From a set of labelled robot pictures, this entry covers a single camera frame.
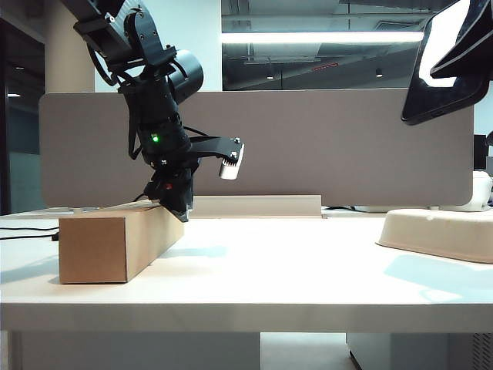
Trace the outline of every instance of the brown cardboard box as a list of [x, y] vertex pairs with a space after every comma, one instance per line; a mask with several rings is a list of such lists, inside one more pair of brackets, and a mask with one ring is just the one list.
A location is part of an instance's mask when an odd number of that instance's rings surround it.
[[160, 205], [129, 203], [60, 218], [60, 282], [127, 282], [183, 236]]

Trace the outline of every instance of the red light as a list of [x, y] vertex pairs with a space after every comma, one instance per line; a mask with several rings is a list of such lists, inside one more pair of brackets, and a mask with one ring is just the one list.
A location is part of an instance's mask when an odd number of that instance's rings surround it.
[[338, 67], [338, 66], [339, 66], [339, 63], [331, 63], [331, 64], [326, 64], [325, 66], [313, 67], [311, 70], [312, 71], [321, 71], [322, 69], [333, 68], [333, 67]]

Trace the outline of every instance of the black robotic arm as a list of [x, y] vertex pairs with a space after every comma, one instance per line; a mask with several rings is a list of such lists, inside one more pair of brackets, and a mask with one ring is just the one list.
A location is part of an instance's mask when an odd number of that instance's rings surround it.
[[[193, 207], [193, 174], [205, 156], [222, 158], [220, 177], [236, 179], [243, 157], [239, 138], [188, 137], [178, 104], [199, 90], [203, 70], [190, 52], [163, 45], [153, 18], [138, 0], [62, 0], [77, 18], [102, 78], [119, 85], [129, 107], [129, 155], [141, 153], [155, 173], [144, 194], [182, 222]], [[99, 63], [105, 61], [109, 75]], [[143, 67], [137, 76], [129, 69]], [[135, 148], [136, 137], [140, 145]]]

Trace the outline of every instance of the glass wall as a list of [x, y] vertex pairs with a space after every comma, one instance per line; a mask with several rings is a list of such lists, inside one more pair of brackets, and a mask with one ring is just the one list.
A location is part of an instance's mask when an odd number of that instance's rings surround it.
[[38, 102], [45, 92], [44, 45], [2, 22], [6, 160], [2, 213], [44, 208], [41, 196]]

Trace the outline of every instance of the white table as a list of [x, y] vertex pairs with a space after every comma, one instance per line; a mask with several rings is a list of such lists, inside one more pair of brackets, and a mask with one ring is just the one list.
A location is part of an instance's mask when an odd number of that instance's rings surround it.
[[[2, 330], [38, 344], [47, 331], [62, 333], [49, 340], [59, 344], [76, 343], [67, 340], [74, 333], [87, 342], [110, 332], [202, 332], [206, 343], [236, 333], [226, 342], [250, 343], [242, 345], [250, 358], [262, 331], [493, 331], [493, 266], [379, 247], [383, 222], [191, 220], [127, 284], [61, 285], [57, 243], [2, 241]], [[0, 218], [0, 227], [56, 224]]]

